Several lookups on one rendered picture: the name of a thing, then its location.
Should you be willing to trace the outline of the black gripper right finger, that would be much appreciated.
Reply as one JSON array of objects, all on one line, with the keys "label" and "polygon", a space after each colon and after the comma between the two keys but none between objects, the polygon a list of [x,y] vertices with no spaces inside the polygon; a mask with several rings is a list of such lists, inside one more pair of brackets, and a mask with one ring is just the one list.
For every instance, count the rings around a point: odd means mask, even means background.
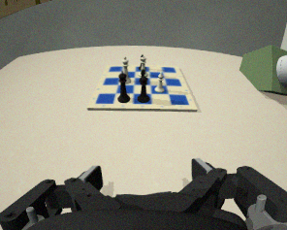
[{"label": "black gripper right finger", "polygon": [[225,199],[234,199],[248,230],[287,230],[287,191],[252,167],[227,174],[206,163],[192,159],[192,181],[162,199],[158,211],[196,214],[203,204],[221,209]]}]

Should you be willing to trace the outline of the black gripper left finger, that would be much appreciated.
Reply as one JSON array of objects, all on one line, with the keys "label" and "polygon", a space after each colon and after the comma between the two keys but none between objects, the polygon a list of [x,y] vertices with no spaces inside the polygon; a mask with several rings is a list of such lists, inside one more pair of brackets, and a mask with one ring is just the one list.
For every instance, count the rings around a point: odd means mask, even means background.
[{"label": "black gripper left finger", "polygon": [[38,183],[0,213],[2,229],[26,230],[40,220],[61,214],[62,209],[71,208],[72,212],[120,209],[120,204],[110,195],[100,192],[103,187],[100,166],[92,166],[64,183],[56,185],[55,180]]}]

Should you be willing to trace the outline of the blue and cream chessboard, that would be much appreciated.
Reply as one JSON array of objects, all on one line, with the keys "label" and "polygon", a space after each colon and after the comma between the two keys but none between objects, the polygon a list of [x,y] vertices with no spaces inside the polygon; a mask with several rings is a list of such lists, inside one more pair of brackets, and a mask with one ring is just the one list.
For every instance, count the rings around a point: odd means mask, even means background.
[{"label": "blue and cream chessboard", "polygon": [[[123,71],[122,65],[107,65],[101,79],[87,106],[88,111],[150,111],[150,112],[196,112],[198,111],[187,84],[177,66],[145,65],[148,72],[146,94],[149,101],[141,103],[142,86],[139,82],[139,67],[129,65],[128,76],[130,83],[126,83],[126,92],[130,97],[127,103],[117,101],[120,95],[119,75]],[[155,91],[158,75],[162,72],[162,86],[164,92]]]}]

